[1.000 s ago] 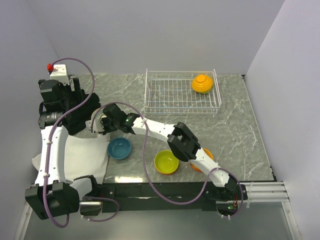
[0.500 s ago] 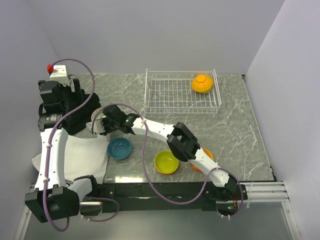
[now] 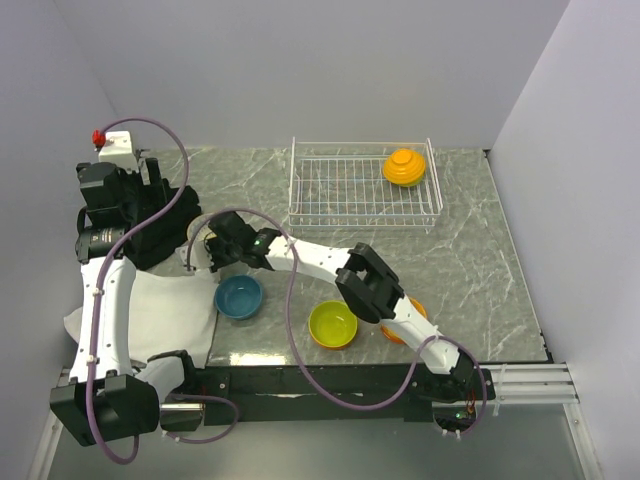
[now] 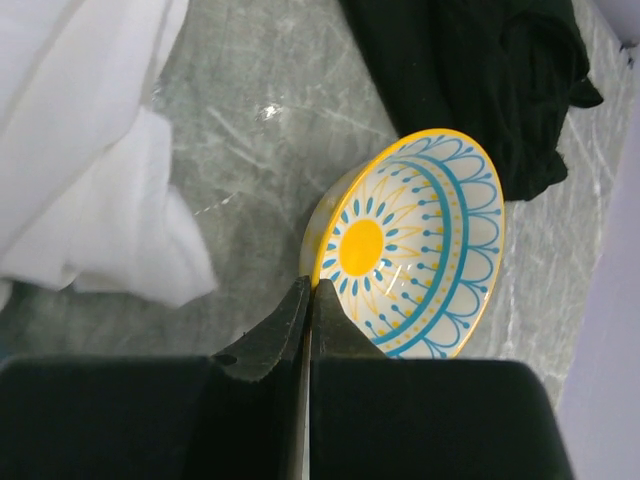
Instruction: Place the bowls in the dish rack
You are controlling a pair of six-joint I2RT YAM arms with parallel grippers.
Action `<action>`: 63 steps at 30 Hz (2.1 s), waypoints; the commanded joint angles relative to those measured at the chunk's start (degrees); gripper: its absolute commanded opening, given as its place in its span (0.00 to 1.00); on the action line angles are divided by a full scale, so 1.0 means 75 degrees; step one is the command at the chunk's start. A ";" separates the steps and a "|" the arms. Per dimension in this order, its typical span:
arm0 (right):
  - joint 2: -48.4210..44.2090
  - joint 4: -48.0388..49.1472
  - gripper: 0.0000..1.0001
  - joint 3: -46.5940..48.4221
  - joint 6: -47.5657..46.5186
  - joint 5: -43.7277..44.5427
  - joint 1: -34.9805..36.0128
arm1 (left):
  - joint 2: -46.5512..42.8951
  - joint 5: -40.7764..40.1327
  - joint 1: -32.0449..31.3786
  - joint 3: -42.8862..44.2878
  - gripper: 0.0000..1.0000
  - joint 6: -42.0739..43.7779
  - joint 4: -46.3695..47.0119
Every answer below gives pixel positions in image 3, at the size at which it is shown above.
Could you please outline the patterned white blue bowl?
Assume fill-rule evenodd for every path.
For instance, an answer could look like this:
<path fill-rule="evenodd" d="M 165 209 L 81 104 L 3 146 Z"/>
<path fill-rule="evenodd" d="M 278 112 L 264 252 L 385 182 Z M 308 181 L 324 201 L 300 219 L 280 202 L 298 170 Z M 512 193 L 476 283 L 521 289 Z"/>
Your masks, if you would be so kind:
<path fill-rule="evenodd" d="M 210 236 L 212 234 L 212 230 L 209 228 L 208 222 L 208 216 L 205 214 L 194 218 L 186 230 L 187 240 L 191 241 L 194 239 L 196 242 L 204 241 L 208 236 Z"/>

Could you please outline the dark blue bowl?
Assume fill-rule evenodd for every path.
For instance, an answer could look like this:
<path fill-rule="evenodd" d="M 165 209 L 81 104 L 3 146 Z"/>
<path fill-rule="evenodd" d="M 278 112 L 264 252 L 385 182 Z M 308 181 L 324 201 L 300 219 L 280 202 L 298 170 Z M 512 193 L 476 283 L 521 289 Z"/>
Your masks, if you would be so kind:
<path fill-rule="evenodd" d="M 256 315 L 263 302 L 263 287 L 248 275 L 224 279 L 216 289 L 214 305 L 226 317 L 246 320 Z"/>

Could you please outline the white wire dish rack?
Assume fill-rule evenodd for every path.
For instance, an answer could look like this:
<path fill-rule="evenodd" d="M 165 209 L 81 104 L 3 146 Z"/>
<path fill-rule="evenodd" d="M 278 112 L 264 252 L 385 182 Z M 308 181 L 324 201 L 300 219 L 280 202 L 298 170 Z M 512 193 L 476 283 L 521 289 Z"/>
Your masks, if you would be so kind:
<path fill-rule="evenodd" d="M 398 149 L 421 153 L 423 179 L 400 187 L 382 173 Z M 443 197 L 431 141 L 308 142 L 293 139 L 289 167 L 289 225 L 293 228 L 432 228 Z"/>

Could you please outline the lime green bowl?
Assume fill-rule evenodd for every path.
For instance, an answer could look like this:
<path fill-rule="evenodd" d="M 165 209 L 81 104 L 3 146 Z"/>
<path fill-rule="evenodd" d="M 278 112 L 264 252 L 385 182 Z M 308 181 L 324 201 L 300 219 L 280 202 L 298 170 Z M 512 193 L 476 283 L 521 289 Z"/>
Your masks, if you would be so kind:
<path fill-rule="evenodd" d="M 311 338 L 329 350 L 348 347 L 358 332 L 359 320 L 341 301 L 325 301 L 316 305 L 308 319 Z"/>

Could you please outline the large orange bowl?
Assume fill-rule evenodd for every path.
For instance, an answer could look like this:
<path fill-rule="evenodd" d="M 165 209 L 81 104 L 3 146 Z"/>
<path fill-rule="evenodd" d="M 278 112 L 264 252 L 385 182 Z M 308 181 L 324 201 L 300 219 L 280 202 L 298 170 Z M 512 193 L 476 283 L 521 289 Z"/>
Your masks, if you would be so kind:
<path fill-rule="evenodd" d="M 411 149 L 398 149 L 384 162 L 382 173 L 386 180 L 400 187 L 411 187 L 424 177 L 427 163 L 424 156 Z"/>

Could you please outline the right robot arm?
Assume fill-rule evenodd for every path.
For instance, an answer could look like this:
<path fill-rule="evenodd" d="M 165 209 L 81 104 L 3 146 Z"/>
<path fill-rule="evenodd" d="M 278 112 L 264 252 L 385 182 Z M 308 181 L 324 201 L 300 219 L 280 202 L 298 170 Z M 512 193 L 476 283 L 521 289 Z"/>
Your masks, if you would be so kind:
<path fill-rule="evenodd" d="M 292 237 L 271 217 L 249 208 L 226 208 L 209 215 L 203 224 L 215 234 L 209 248 L 212 268 L 242 262 L 254 269 L 290 273 L 285 297 L 285 328 L 301 373 L 324 398 L 355 411 L 385 408 L 398 400 L 411 383 L 418 361 L 438 377 L 440 391 L 465 400 L 478 380 L 480 397 L 488 400 L 486 378 L 473 355 L 459 342 L 443 335 L 411 303 L 399 277 L 368 244 L 337 248 Z M 348 403 L 325 390 L 304 364 L 293 339 L 291 297 L 297 274 L 333 283 L 349 310 L 359 319 L 382 324 L 415 352 L 414 361 L 399 387 L 388 399 L 373 405 Z"/>

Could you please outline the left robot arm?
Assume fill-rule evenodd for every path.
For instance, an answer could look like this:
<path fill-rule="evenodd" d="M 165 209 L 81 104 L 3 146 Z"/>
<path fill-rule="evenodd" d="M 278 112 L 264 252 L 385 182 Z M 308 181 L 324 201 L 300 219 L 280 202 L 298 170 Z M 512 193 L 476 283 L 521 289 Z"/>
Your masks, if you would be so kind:
<path fill-rule="evenodd" d="M 135 372 L 129 354 L 129 307 L 134 279 L 166 260 L 186 240 L 200 214 L 191 187 L 173 188 L 154 158 L 147 172 L 111 162 L 76 167 L 85 204 L 79 210 L 75 252 L 81 267 L 81 331 L 69 382 L 50 393 L 50 408 L 83 447 L 95 435 L 112 441 L 156 429 L 171 395 L 193 399 L 200 378 L 184 350 L 151 355 Z"/>

